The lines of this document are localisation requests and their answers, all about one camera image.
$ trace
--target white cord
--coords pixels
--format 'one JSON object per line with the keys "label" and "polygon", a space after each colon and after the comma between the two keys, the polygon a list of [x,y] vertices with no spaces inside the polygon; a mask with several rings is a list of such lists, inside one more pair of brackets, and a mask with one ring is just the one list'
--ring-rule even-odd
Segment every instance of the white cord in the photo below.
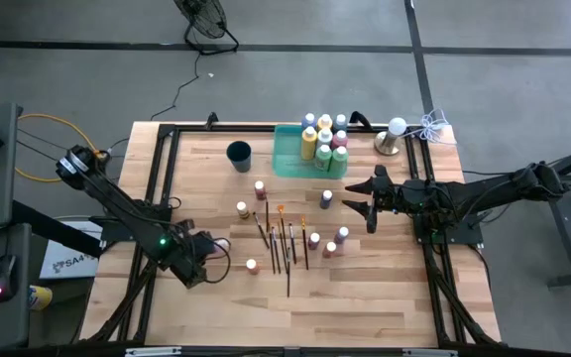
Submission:
{"label": "white cord", "polygon": [[[435,113],[439,111],[441,115],[441,119],[435,119]],[[436,108],[431,110],[430,113],[422,115],[422,119],[420,119],[420,124],[422,128],[413,130],[412,132],[408,132],[406,134],[402,134],[399,138],[403,138],[408,135],[415,135],[417,134],[421,140],[426,140],[429,143],[433,144],[445,144],[445,145],[457,145],[457,143],[444,143],[440,139],[440,135],[438,133],[445,125],[450,125],[449,122],[446,120],[446,115],[444,115],[444,110],[440,108]]]}

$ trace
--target small paint jar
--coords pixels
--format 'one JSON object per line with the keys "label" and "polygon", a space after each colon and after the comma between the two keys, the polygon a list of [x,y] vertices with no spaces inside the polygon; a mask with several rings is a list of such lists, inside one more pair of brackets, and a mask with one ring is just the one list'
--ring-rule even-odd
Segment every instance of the small paint jar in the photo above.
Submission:
{"label": "small paint jar", "polygon": [[347,227],[341,227],[334,236],[334,242],[336,244],[343,244],[343,242],[345,242],[345,238],[347,238],[348,235],[349,229],[347,229]]}
{"label": "small paint jar", "polygon": [[318,235],[318,233],[312,233],[309,235],[309,238],[307,238],[307,248],[309,248],[309,250],[316,250],[320,242],[321,236]]}
{"label": "small paint jar", "polygon": [[331,258],[336,252],[336,243],[327,242],[325,249],[323,249],[323,258]]}
{"label": "small paint jar", "polygon": [[266,187],[261,181],[255,182],[255,196],[258,200],[266,199]]}
{"label": "small paint jar", "polygon": [[237,213],[242,219],[250,217],[250,212],[248,211],[248,207],[246,207],[245,202],[237,202]]}
{"label": "small paint jar", "polygon": [[323,191],[323,194],[321,194],[321,208],[323,209],[327,209],[329,208],[329,203],[332,201],[332,191],[329,189],[326,189]]}
{"label": "small paint jar", "polygon": [[254,259],[249,259],[246,261],[246,269],[248,269],[248,273],[250,275],[258,275],[259,274],[259,264]]}

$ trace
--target wooden tabletop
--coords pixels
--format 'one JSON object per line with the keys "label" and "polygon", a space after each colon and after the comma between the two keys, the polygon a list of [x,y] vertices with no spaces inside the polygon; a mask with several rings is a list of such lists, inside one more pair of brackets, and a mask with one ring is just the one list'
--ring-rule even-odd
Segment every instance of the wooden tabletop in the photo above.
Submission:
{"label": "wooden tabletop", "polygon": [[[120,177],[120,186],[133,198],[145,196],[158,126],[134,124]],[[193,218],[197,229],[229,238],[232,268],[223,282],[200,284],[191,290],[170,271],[158,271],[147,344],[436,346],[424,261],[409,218],[379,214],[377,233],[367,234],[363,217],[340,203],[344,198],[367,199],[345,191],[344,186],[370,177],[375,164],[385,165],[393,182],[409,178],[403,144],[399,154],[383,157],[375,151],[373,139],[374,135],[350,135],[347,174],[333,180],[276,177],[271,164],[271,133],[182,134],[171,189],[171,196],[181,198],[182,206],[173,219]],[[227,146],[236,140],[247,141],[253,150],[252,168],[246,174],[235,172],[226,158]],[[454,141],[452,129],[444,129],[443,140]],[[166,143],[163,163],[168,147]],[[424,178],[417,145],[415,151]],[[455,146],[430,145],[430,151],[438,180],[463,181]],[[165,167],[161,166],[157,198]],[[265,224],[264,202],[256,200],[253,191],[258,179],[268,191],[271,223],[278,222],[277,205],[283,204],[285,225],[291,222],[295,227],[299,263],[292,265],[290,298],[286,297],[286,274],[273,275],[270,250],[254,219],[240,219],[235,210],[236,203],[243,200]],[[331,207],[322,210],[319,199],[325,189],[332,190],[334,198]],[[331,240],[340,226],[350,230],[336,257],[322,258],[321,248],[310,251],[309,271],[302,264],[301,214],[305,214],[307,235],[319,233],[321,245]],[[96,332],[123,297],[133,249],[134,244],[117,244],[100,259],[81,338]],[[499,340],[482,262],[466,246],[450,250],[460,300],[486,332]],[[249,258],[262,268],[259,275],[246,272]],[[225,262],[207,264],[210,280],[221,276]],[[130,336],[137,325],[139,300],[135,306]],[[447,331],[454,336],[448,303],[443,308]]]}

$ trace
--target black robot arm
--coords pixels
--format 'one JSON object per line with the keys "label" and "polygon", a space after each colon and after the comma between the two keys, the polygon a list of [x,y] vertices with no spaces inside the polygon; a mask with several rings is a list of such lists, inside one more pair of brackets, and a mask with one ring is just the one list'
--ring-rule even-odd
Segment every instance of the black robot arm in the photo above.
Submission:
{"label": "black robot arm", "polygon": [[196,238],[212,240],[207,232],[195,235],[191,220],[171,224],[171,209],[134,200],[105,175],[107,154],[75,146],[57,163],[57,174],[71,187],[98,200],[131,233],[147,258],[162,270],[171,269],[187,288],[205,281],[203,255],[195,253]]}
{"label": "black robot arm", "polygon": [[530,164],[513,173],[471,183],[436,182],[423,179],[393,184],[387,169],[376,165],[374,176],[363,183],[345,187],[370,194],[372,204],[343,200],[367,220],[367,231],[376,232],[377,213],[419,214],[428,229],[442,230],[463,221],[469,214],[520,199],[548,201],[568,190],[556,171],[545,163]]}

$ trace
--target purple paint bottle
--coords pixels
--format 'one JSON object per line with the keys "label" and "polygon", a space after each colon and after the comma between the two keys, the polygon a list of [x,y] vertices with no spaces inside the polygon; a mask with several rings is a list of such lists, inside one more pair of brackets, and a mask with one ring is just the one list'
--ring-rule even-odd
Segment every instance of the purple paint bottle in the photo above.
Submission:
{"label": "purple paint bottle", "polygon": [[339,130],[332,138],[331,149],[334,150],[340,146],[347,148],[347,133],[344,130]]}

